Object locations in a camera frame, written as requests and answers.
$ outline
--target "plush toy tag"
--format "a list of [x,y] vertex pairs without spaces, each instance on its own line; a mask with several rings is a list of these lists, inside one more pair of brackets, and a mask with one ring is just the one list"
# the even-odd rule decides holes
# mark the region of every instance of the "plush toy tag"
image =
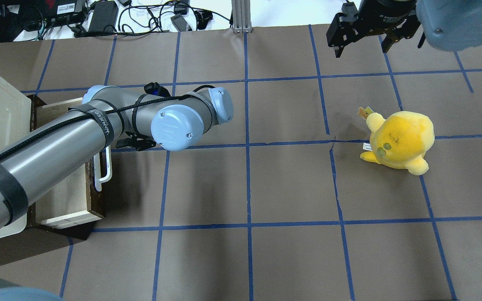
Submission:
[[360,107],[358,108],[358,116],[364,118],[364,120],[367,119],[367,116],[373,113],[373,110],[370,107],[366,107],[365,109]]

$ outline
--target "black power brick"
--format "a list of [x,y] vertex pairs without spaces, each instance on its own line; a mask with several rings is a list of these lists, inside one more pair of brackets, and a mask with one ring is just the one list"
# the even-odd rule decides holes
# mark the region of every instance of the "black power brick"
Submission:
[[105,32],[105,35],[113,33],[115,29],[118,6],[114,1],[99,1],[94,3],[92,19],[88,26],[89,32]]

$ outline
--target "robotic arm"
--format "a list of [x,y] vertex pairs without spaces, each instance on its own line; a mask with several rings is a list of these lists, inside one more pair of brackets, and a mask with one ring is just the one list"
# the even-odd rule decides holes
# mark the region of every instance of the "robotic arm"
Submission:
[[362,0],[360,10],[346,1],[327,31],[336,57],[348,44],[381,34],[386,34],[381,46],[387,53],[402,38],[412,38],[420,24],[424,31],[418,48],[425,38],[445,51],[482,45],[482,0]]
[[212,126],[229,122],[233,103],[228,91],[201,88],[205,89],[181,97],[115,86],[90,88],[83,105],[0,152],[0,228],[25,214],[29,205],[124,132],[132,137],[126,145],[137,144],[138,150],[158,143],[180,151],[197,143]]

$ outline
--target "grid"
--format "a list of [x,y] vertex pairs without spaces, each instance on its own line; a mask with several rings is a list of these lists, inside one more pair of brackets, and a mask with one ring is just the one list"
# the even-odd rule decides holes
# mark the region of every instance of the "grid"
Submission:
[[[176,86],[182,85],[189,85],[189,84],[225,84],[230,82],[243,82],[245,88],[245,144],[243,143],[236,143],[236,144],[224,144],[224,145],[194,145],[189,149],[203,149],[203,148],[242,148],[244,147],[246,150],[246,192],[247,192],[247,220],[246,223],[225,223],[225,224],[200,224],[200,225],[164,225],[164,210],[165,210],[165,203],[166,203],[166,194],[167,194],[167,186],[168,186],[168,172],[169,172],[169,160],[170,160],[170,152],[166,152],[166,165],[164,169],[164,176],[163,176],[163,191],[162,191],[162,199],[161,199],[161,214],[159,220],[159,226],[153,227],[109,227],[109,228],[96,228],[94,232],[125,232],[125,231],[157,231],[158,239],[157,239],[157,250],[156,250],[156,259],[155,259],[155,272],[153,278],[153,301],[157,299],[157,284],[159,278],[159,269],[160,267],[160,258],[161,258],[161,242],[162,242],[162,234],[163,231],[175,231],[175,230],[187,230],[187,229],[220,229],[220,228],[246,228],[247,229],[247,257],[248,257],[248,271],[249,271],[249,299],[251,301],[254,300],[254,285],[253,285],[253,260],[252,260],[252,228],[253,227],[293,227],[293,226],[313,226],[313,225],[339,225],[341,229],[341,238],[343,244],[343,252],[344,252],[344,262],[346,265],[346,273],[348,279],[348,286],[349,286],[349,293],[350,299],[355,300],[354,295],[354,275],[351,272],[350,267],[350,259],[349,259],[349,248],[347,244],[346,238],[346,225],[355,225],[355,224],[392,224],[392,223],[430,223],[433,228],[433,232],[436,238],[436,243],[438,245],[438,251],[440,253],[440,261],[442,261],[442,265],[444,267],[444,272],[447,280],[447,285],[449,287],[449,291],[451,293],[451,297],[453,300],[457,300],[457,292],[453,287],[453,282],[451,280],[451,274],[447,265],[447,261],[444,255],[444,248],[443,242],[440,239],[440,235],[438,234],[438,226],[437,223],[440,222],[456,222],[456,221],[477,221],[482,220],[482,216],[469,216],[469,217],[436,217],[431,207],[430,198],[428,194],[427,185],[425,184],[425,179],[423,176],[419,177],[421,188],[423,189],[423,194],[425,197],[425,204],[428,209],[429,218],[419,218],[419,219],[355,219],[355,220],[347,220],[343,217],[343,212],[340,206],[340,198],[339,198],[339,173],[336,170],[336,164],[334,161],[334,153],[333,149],[329,151],[329,168],[331,168],[332,176],[333,176],[333,184],[334,184],[334,192],[336,196],[336,207],[338,211],[338,220],[337,221],[306,221],[306,222],[262,222],[262,223],[253,223],[252,222],[252,210],[251,210],[251,162],[250,162],[250,150],[251,147],[266,147],[270,145],[310,145],[310,144],[330,144],[330,143],[362,143],[362,142],[369,142],[367,140],[339,140],[339,139],[327,139],[327,140],[310,140],[310,141],[278,141],[272,143],[251,143],[250,142],[250,135],[249,135],[249,84],[251,82],[267,82],[267,81],[280,81],[280,80],[304,80],[304,79],[317,79],[319,85],[319,93],[321,99],[321,107],[323,109],[323,120],[325,122],[325,130],[326,133],[329,135],[331,133],[331,129],[328,125],[327,119],[327,112],[325,106],[325,98],[323,95],[323,83],[322,79],[324,78],[342,78],[342,77],[371,77],[371,76],[390,76],[392,81],[392,86],[394,88],[394,92],[396,95],[396,99],[398,102],[398,106],[401,110],[404,110],[403,103],[400,99],[400,94],[398,91],[398,87],[396,84],[395,77],[396,76],[406,76],[409,74],[451,74],[451,73],[461,73],[463,74],[463,79],[465,80],[467,87],[471,93],[474,93],[474,89],[468,80],[467,74],[470,72],[482,72],[482,69],[465,69],[461,59],[459,58],[459,54],[457,52],[454,53],[458,63],[459,63],[459,70],[440,70],[440,71],[411,71],[411,72],[393,72],[392,66],[390,65],[390,60],[388,56],[384,54],[384,58],[386,61],[386,65],[388,68],[388,72],[381,72],[381,73],[371,73],[371,74],[338,74],[338,75],[324,75],[321,74],[320,65],[318,60],[318,54],[315,46],[314,34],[312,31],[312,26],[308,26],[308,33],[310,34],[310,40],[312,43],[313,49],[313,57],[314,63],[316,66],[316,76],[303,76],[303,77],[281,77],[281,78],[249,78],[249,51],[247,47],[247,34],[244,34],[244,78],[238,80],[215,80],[210,82],[177,82],[177,70],[178,70],[178,57],[179,57],[179,46],[180,46],[180,33],[177,35],[177,42],[176,42],[176,56],[174,61],[174,77],[172,78],[172,82],[162,83],[164,86],[171,86],[172,87],[172,95],[175,95]],[[48,63],[52,54],[52,50],[54,49],[54,45],[57,41],[53,40],[51,42],[50,50],[48,56],[46,58],[46,62],[44,64],[44,69],[42,70],[42,75],[40,76],[40,80],[38,81],[38,86],[36,90],[27,90],[22,91],[23,93],[42,93],[42,92],[62,92],[62,91],[86,91],[87,87],[71,87],[71,88],[61,88],[61,89],[42,89],[42,80],[44,78],[44,74],[48,67]],[[107,73],[105,74],[105,82],[104,84],[108,83],[109,80],[109,73],[111,69],[111,63],[113,61],[113,54],[115,53],[115,46],[116,46],[117,38],[116,36],[113,39],[113,45],[110,52],[109,57],[109,65],[107,68]],[[132,87],[142,87],[144,84],[127,84],[127,85],[119,85],[122,88],[132,88]],[[440,135],[436,136],[436,139],[471,139],[471,138],[482,138],[482,135]],[[149,151],[160,151],[162,148],[155,148]],[[131,152],[130,149],[114,149],[113,152]],[[69,238],[69,252],[67,255],[67,262],[65,265],[63,281],[61,285],[61,292],[60,296],[64,296],[65,290],[65,283],[67,280],[67,273],[69,270],[69,264],[72,258],[72,251],[73,251],[73,242],[71,238]]]

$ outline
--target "stuffed animal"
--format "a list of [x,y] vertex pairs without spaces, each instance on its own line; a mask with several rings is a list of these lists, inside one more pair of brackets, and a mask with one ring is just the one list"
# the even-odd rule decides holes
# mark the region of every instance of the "stuffed animal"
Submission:
[[362,160],[407,169],[417,176],[427,172],[429,165],[423,157],[434,143],[433,123],[427,116],[401,111],[385,120],[369,107],[360,108],[358,114],[371,130],[372,150],[362,153]]

